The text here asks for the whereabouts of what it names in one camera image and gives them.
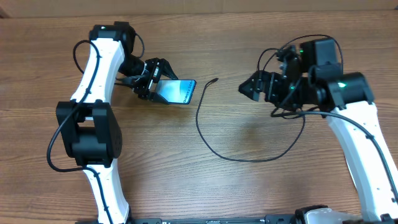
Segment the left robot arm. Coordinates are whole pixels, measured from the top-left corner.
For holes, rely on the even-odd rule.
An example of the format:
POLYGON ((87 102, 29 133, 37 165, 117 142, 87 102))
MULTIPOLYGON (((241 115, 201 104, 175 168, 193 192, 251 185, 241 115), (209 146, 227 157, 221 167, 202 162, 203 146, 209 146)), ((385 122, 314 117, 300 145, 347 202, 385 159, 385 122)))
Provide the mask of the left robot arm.
POLYGON ((81 82, 68 101, 60 101, 55 113, 58 128, 47 148, 48 165, 57 172, 87 176, 98 217, 95 223, 132 223, 118 171, 123 136, 111 107, 116 85, 130 88, 140 99, 169 105, 170 100, 151 91, 162 75, 177 76, 163 58, 143 61, 133 55, 138 33, 128 22, 95 25, 86 40, 90 54, 81 82))

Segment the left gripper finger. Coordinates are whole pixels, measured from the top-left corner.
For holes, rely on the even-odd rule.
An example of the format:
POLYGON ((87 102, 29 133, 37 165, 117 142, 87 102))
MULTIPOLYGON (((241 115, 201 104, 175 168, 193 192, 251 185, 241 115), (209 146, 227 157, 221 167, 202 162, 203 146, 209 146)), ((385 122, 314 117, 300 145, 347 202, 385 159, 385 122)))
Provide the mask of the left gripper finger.
POLYGON ((164 105, 169 105, 169 102, 157 92, 149 92, 147 95, 147 100, 154 103, 162 103, 164 105))
POLYGON ((171 80, 178 80, 177 75, 174 73, 174 71, 172 70, 171 65, 169 64, 169 62, 162 58, 160 60, 160 70, 161 70, 161 74, 166 76, 167 78, 171 79, 171 80))

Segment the blue Galaxy smartphone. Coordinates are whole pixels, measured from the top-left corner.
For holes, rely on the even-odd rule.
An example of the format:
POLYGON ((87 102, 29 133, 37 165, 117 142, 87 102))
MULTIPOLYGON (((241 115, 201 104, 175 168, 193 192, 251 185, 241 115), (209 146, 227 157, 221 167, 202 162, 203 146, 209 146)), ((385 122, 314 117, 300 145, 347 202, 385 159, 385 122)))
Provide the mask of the blue Galaxy smartphone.
POLYGON ((155 92, 168 103, 188 105, 196 84, 195 80, 160 80, 155 92))

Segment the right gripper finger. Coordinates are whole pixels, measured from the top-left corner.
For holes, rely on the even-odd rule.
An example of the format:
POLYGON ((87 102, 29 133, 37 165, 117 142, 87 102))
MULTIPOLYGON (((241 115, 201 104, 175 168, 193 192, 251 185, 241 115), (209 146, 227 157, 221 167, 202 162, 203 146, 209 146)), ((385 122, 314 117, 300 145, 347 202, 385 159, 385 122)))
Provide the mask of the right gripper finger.
POLYGON ((256 71, 250 78, 251 88, 253 90, 267 90, 271 84, 272 73, 265 71, 256 71))
POLYGON ((238 91, 253 101, 259 101, 261 82, 258 77, 252 76, 240 84, 238 91))

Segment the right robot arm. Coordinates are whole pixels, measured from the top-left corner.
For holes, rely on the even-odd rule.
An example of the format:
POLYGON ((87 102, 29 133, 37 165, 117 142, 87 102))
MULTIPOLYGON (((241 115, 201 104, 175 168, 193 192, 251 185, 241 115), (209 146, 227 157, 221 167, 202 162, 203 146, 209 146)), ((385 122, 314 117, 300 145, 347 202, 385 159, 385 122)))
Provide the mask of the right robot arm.
POLYGON ((240 84, 252 100, 263 93, 273 117, 318 115, 340 143, 361 203, 361 217, 336 213, 342 223, 397 222, 397 167, 382 135, 374 95, 365 76, 343 71, 338 42, 323 34, 306 35, 295 47, 275 51, 280 72, 258 67, 240 84))

